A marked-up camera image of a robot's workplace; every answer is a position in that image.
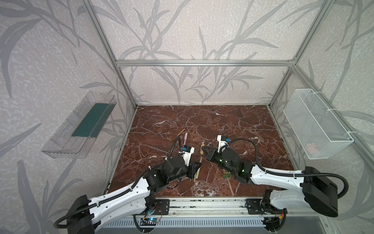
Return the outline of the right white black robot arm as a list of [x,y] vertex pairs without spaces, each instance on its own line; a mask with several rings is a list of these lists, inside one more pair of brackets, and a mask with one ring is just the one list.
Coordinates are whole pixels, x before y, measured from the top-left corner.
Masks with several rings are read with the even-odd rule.
[[266,191],[262,198],[262,206],[268,212],[305,207],[324,216],[337,217],[338,199],[349,189],[344,177],[321,173],[313,167],[303,171],[271,170],[243,162],[240,155],[227,146],[223,151],[204,146],[202,151],[208,161],[229,172],[239,183],[277,187],[277,190]]

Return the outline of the tan pen cap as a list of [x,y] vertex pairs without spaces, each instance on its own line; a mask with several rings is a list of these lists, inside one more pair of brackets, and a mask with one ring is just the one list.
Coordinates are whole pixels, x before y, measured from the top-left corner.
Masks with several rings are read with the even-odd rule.
[[204,154],[204,151],[203,151],[203,147],[204,147],[205,144],[202,144],[201,145],[201,148],[200,148],[200,154],[203,155]]

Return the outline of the pink pen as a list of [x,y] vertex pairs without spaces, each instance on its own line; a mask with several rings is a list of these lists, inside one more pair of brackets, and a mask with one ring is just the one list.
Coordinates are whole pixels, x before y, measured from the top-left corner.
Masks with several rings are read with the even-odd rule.
[[186,132],[186,133],[184,134],[184,143],[183,143],[183,145],[186,145],[186,143],[187,143],[187,139],[188,139],[188,133]]

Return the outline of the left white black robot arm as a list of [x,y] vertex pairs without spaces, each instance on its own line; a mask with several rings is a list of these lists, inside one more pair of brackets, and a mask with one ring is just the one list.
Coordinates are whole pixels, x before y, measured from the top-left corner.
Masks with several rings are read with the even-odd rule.
[[130,215],[139,215],[156,206],[155,194],[184,177],[194,178],[200,162],[185,163],[175,156],[144,171],[135,182],[106,195],[75,200],[66,215],[54,222],[56,229],[69,234],[94,234],[107,224]]

